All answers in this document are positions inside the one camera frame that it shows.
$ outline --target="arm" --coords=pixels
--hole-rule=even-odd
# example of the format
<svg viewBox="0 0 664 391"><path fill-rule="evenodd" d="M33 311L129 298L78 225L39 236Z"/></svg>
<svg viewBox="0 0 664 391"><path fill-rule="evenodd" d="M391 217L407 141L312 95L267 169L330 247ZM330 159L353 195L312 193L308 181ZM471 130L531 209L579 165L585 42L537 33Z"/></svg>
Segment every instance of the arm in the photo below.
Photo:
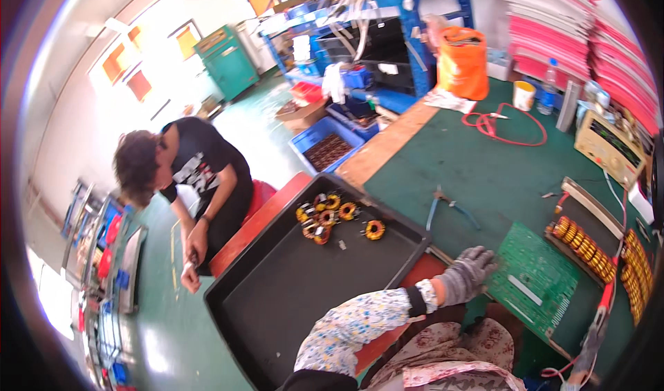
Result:
<svg viewBox="0 0 664 391"><path fill-rule="evenodd" d="M427 313L435 311L444 301L445 291L440 280L425 279L415 286ZM294 370L354 376L357 363L354 354L386 331L418 320L409 317L411 307L406 289L400 288L360 295L329 310L300 346Z"/></svg>
<svg viewBox="0 0 664 391"><path fill-rule="evenodd" d="M173 203L170 204L170 209L173 210L175 215L178 217L178 220L180 220L180 235L182 239L182 263L184 264L187 263L189 259L186 240L187 237L189 237L191 230L194 229L196 222L194 221L194 218L192 218L191 215L189 214L187 206L182 201L182 198L180 198L179 195L177 196L175 201L173 201Z"/></svg>
<svg viewBox="0 0 664 391"><path fill-rule="evenodd" d="M230 163L217 173L217 178L219 179L219 186L214 191L212 200L206 208L205 213L195 224L188 237L183 238L183 240L187 240L189 249L194 248L198 252L199 263L203 262L207 253L207 231L210 227L210 222L226 203L226 200L238 183L238 176Z"/></svg>
<svg viewBox="0 0 664 391"><path fill-rule="evenodd" d="M494 252L484 247L469 248L442 275L416 283L426 313L477 296L484 279L497 267L493 257ZM418 300L403 288L382 290L355 297L328 311L300 346L294 370L337 372L353 377L357 364L354 354L386 331L417 320L411 318L411 310Z"/></svg>

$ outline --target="orange bag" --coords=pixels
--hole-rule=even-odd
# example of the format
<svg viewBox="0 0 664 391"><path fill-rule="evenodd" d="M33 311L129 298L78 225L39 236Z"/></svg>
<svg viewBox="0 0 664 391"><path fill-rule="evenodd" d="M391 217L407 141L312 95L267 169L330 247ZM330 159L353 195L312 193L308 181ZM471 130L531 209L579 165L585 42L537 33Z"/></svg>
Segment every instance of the orange bag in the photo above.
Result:
<svg viewBox="0 0 664 391"><path fill-rule="evenodd" d="M478 38L477 44L463 40ZM487 41L478 30L451 26L438 35L438 84L469 100L482 100L489 93Z"/></svg>

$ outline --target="pliers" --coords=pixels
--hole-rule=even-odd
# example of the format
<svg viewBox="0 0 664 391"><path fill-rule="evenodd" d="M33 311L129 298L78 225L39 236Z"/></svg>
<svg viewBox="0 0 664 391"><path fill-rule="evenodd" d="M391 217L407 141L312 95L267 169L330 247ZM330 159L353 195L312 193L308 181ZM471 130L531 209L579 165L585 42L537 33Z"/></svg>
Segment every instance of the pliers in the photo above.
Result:
<svg viewBox="0 0 664 391"><path fill-rule="evenodd" d="M438 205L438 201L445 201L448 204L449 207L454 208L455 210L459 211L460 213L462 213L463 215L468 217L468 219L470 220L470 222L473 223L473 225L475 226L477 231L479 231L481 229L481 227L479 226L479 224L477 224L477 221L473 217L473 214L469 213L464 208L461 208L460 206L458 206L456 204L456 201L453 201L452 199L445 196L445 194L443 193L443 190L440 188L440 184L439 184L437 190L434 191L434 200L431 203L431 209L429 210L429 218L426 221L426 230L427 231L431 231L431 221L434 219L434 213L436 212L436 206Z"/></svg>

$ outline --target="black wrist cuff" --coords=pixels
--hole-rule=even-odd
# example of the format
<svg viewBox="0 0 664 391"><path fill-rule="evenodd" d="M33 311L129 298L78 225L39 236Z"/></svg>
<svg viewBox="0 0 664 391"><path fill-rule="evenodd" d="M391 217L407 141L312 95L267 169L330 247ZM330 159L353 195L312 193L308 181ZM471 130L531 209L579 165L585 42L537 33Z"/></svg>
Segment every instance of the black wrist cuff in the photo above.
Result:
<svg viewBox="0 0 664 391"><path fill-rule="evenodd" d="M406 288L406 293L408 294L408 299L411 301L411 309L408 310L408 317L426 315L426 303L424 303L424 298L419 289L411 286Z"/></svg>

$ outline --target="gray work glove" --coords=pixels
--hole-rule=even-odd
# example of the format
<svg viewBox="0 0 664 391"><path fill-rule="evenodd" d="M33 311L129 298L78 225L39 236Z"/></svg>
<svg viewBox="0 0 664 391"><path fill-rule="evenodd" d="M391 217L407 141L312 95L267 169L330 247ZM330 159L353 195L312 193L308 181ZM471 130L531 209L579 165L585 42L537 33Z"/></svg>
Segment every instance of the gray work glove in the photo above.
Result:
<svg viewBox="0 0 664 391"><path fill-rule="evenodd" d="M494 252L484 246L468 248L454 260L443 274L434 276L445 285L445 301L442 306L464 304L482 292L482 282L498 263L494 263Z"/></svg>

